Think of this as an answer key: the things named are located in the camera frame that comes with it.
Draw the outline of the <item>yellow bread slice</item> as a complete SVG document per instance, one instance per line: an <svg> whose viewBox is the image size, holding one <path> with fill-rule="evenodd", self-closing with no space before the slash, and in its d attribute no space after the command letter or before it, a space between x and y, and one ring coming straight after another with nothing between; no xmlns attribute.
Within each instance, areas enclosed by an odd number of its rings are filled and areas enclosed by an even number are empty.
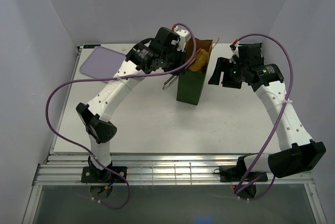
<svg viewBox="0 0 335 224"><path fill-rule="evenodd" d="M209 62L209 53L205 49L199 49L195 61L190 65L189 70L204 74Z"/></svg>

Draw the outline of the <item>metal tongs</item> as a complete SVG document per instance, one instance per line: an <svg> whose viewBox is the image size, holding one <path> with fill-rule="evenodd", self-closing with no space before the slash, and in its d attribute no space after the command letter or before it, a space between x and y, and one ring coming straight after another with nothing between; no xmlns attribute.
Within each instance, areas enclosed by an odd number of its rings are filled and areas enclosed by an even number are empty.
<svg viewBox="0 0 335 224"><path fill-rule="evenodd" d="M179 78L178 75L172 75L170 78L168 78L168 80L166 80L163 84L162 89L166 90L168 89L175 81L177 81Z"/></svg>

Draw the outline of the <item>green paper bag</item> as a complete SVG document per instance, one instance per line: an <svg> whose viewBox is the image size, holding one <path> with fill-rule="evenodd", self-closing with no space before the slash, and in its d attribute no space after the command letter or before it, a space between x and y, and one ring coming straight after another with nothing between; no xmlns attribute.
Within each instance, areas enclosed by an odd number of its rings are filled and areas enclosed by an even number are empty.
<svg viewBox="0 0 335 224"><path fill-rule="evenodd" d="M190 65L195 61L196 53L199 49L205 49L209 53L209 60L213 47L218 43L219 38L200 40L196 38L196 52L193 60L186 67L184 74L178 78L176 100L178 102L198 105L202 90L205 83L205 77L208 69L204 74L192 72L189 70Z"/></svg>

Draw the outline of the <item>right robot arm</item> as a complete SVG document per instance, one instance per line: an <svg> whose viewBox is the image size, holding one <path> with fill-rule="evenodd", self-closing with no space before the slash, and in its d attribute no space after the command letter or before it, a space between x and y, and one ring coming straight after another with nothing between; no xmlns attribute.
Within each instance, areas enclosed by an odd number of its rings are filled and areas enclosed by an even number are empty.
<svg viewBox="0 0 335 224"><path fill-rule="evenodd" d="M218 58L210 85L221 84L240 89L242 83L252 87L263 103L278 138L280 151L262 154L253 165L256 154L240 156L235 166L222 175L228 181L248 181L262 172L275 177L311 171L326 152L323 142L315 142L299 120L292 102L287 99L284 77L276 64L265 64L260 43L230 46L230 59Z"/></svg>

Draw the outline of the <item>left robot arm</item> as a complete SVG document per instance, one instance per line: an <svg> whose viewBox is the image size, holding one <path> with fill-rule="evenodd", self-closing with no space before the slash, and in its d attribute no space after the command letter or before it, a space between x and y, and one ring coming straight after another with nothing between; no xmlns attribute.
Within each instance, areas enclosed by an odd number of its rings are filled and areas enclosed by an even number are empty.
<svg viewBox="0 0 335 224"><path fill-rule="evenodd" d="M110 140L117 132L110 119L130 91L144 80L145 74L178 68L185 62L186 43L191 39L186 30L161 27L154 38L140 41L126 54L107 85L87 104L79 103L76 111L88 133L92 154L88 158L91 174L100 182L111 176Z"/></svg>

